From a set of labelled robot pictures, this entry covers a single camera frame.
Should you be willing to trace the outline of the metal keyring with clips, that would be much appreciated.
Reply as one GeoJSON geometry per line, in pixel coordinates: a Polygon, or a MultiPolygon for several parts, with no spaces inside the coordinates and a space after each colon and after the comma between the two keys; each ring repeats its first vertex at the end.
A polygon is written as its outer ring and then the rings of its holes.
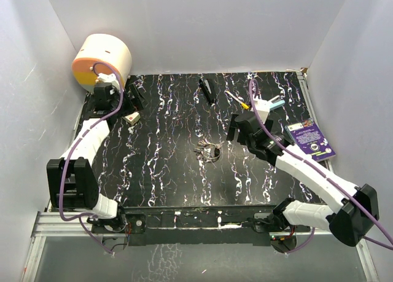
{"type": "Polygon", "coordinates": [[[205,163],[217,161],[218,159],[212,159],[212,150],[215,144],[216,143],[211,143],[209,141],[199,141],[193,150],[197,159],[205,163]]]}

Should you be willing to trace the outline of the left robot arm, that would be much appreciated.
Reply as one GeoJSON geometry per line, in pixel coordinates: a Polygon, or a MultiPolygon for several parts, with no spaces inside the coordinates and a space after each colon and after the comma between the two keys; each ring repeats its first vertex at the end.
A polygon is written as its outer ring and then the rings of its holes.
{"type": "Polygon", "coordinates": [[[83,116],[82,127],[71,147],[47,164],[50,202],[53,207],[80,211],[88,222],[121,232],[126,227],[123,208],[99,191],[91,168],[98,149],[119,119],[137,122],[145,98],[135,85],[127,82],[123,93],[109,83],[100,83],[83,116]]]}

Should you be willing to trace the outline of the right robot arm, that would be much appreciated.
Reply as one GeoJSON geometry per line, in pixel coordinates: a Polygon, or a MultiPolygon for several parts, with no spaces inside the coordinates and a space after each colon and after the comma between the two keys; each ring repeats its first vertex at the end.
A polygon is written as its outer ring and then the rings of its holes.
{"type": "Polygon", "coordinates": [[[286,172],[311,189],[323,204],[287,198],[268,216],[270,225],[282,230],[314,227],[332,233],[347,246],[356,246],[379,219],[376,190],[339,178],[306,155],[287,135],[272,133],[273,121],[259,124],[253,112],[234,114],[227,140],[237,140],[251,154],[286,172]]]}

